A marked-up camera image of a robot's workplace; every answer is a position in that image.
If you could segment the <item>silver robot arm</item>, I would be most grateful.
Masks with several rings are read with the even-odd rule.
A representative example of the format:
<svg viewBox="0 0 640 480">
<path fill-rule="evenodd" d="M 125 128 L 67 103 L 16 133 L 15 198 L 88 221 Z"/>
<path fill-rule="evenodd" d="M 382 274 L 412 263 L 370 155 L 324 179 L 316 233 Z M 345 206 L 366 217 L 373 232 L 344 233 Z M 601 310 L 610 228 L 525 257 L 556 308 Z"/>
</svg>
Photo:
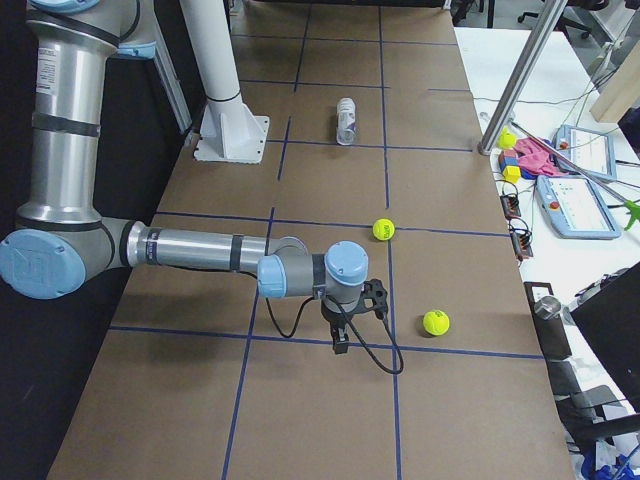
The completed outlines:
<svg viewBox="0 0 640 480">
<path fill-rule="evenodd" d="M 1 276 L 15 291 L 56 299 L 114 268 L 161 265 L 252 276 L 266 299 L 319 300 L 333 349 L 345 353 L 353 317 L 374 294 L 368 256 L 341 241 L 310 253 L 294 237 L 268 239 L 152 228 L 104 217 L 93 204 L 105 67 L 110 57 L 150 58 L 150 1 L 31 1 L 38 38 L 29 200 L 1 243 Z"/>
</svg>

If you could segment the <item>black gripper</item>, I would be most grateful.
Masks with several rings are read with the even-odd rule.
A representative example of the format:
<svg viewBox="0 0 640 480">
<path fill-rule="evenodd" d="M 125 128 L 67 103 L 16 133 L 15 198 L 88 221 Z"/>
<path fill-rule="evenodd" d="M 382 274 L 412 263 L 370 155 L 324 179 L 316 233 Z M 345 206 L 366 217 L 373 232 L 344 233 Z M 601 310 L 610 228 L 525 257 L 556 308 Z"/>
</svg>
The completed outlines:
<svg viewBox="0 0 640 480">
<path fill-rule="evenodd" d="M 332 349 L 336 355 L 348 352 L 349 337 L 346 331 L 347 319 L 353 319 L 357 306 L 357 299 L 338 299 L 333 301 L 330 295 L 322 299 L 321 313 L 324 319 L 330 324 Z"/>
</svg>

